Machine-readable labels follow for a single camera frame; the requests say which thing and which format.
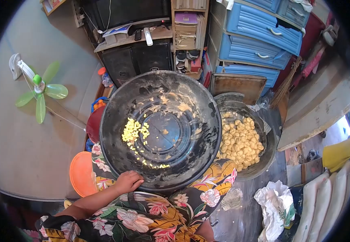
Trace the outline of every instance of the broom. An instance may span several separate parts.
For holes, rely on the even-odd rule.
[[[294,77],[294,74],[296,72],[296,69],[300,65],[301,62],[301,56],[298,56],[296,61],[294,62],[294,66],[291,69],[291,72],[289,72],[289,75],[285,78],[283,84],[278,88],[276,94],[273,96],[273,99],[270,103],[270,108],[276,108],[278,106],[278,103],[280,100],[284,97],[286,92],[288,91],[292,78]]]

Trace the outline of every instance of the speaker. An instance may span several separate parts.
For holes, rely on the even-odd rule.
[[[136,76],[132,62],[132,47],[115,47],[101,55],[105,68],[116,87],[120,87],[130,78]]]
[[[132,52],[140,74],[153,70],[172,69],[169,40],[154,40],[152,46],[147,46],[145,41],[138,42],[132,46]]]

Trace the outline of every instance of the wall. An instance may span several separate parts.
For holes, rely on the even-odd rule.
[[[39,74],[53,61],[61,63],[51,83],[65,85],[69,95],[58,100],[63,107],[45,95],[46,105],[84,128],[100,84],[96,73],[100,64],[84,29],[75,26],[71,3],[65,2],[47,17],[39,1],[26,1],[1,38],[0,191],[43,201],[77,196],[69,166],[83,150],[85,132],[50,112],[38,124],[35,99],[15,107],[15,100],[29,91],[23,76],[14,81],[8,68],[15,53]]]

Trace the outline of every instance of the white cloth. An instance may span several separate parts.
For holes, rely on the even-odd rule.
[[[320,184],[318,194],[316,194],[314,218],[311,222],[311,228],[309,229],[309,238],[307,242],[316,242],[318,240],[320,229],[323,225],[329,202],[331,200],[331,193],[331,181],[330,179],[326,179]]]
[[[308,0],[289,0],[294,3],[300,3],[303,6],[304,10],[310,13],[313,9],[313,6],[308,2]]]
[[[323,241],[326,238],[342,210],[346,196],[347,174],[349,172],[350,161],[347,161],[335,176],[335,182],[332,186],[331,201],[329,202],[327,215],[324,219],[323,226],[321,227],[318,241]]]
[[[329,177],[326,171],[316,177],[303,188],[303,211],[301,213],[300,223],[297,227],[293,242],[306,242],[308,239],[309,228],[314,217],[316,194],[320,184]]]

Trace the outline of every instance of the power cord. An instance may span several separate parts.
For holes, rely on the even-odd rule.
[[[30,87],[30,84],[28,83],[28,80],[27,80],[27,77],[26,77],[26,74],[24,73],[24,71],[22,70],[22,72],[23,72],[23,76],[24,76],[24,79],[26,80],[26,83],[27,83],[27,85],[28,85],[28,87],[29,87],[29,89],[30,89],[30,91],[31,91],[31,93],[32,93],[32,95],[34,96],[34,98],[37,100],[37,98],[36,98],[36,96],[35,96],[35,94],[32,92],[32,89],[31,89],[31,87]],[[69,122],[69,123],[71,123],[72,125],[74,125],[74,126],[76,126],[76,127],[78,127],[78,128],[80,128],[80,129],[82,129],[83,131],[85,131],[86,132],[86,129],[85,128],[81,128],[80,126],[78,126],[77,124],[75,124],[75,123],[73,123],[73,122],[71,122],[71,121],[69,121],[69,120],[67,120],[67,119],[65,119],[64,117],[62,117],[61,115],[59,115],[59,114],[57,114],[56,112],[54,112],[51,108],[49,108],[48,106],[46,106],[45,105],[45,107],[46,108],[48,108],[53,114],[55,114],[55,115],[57,115],[58,117],[60,117],[60,118],[62,118],[62,119],[64,119],[64,120],[66,120],[67,122]]]
[[[109,22],[110,22],[110,3],[111,3],[111,0],[109,0],[109,18],[108,18],[108,24],[107,24],[107,26],[106,26],[105,32],[108,30]],[[89,15],[85,12],[85,9],[82,8],[82,10],[83,10],[84,13],[86,14],[87,18],[88,18],[89,21],[92,23],[92,25],[95,27],[95,29],[97,30],[97,32],[98,32],[99,34],[103,34],[104,32],[101,31],[101,30],[99,30],[99,29],[95,26],[95,24],[94,24],[94,23],[92,22],[92,20],[90,19]]]

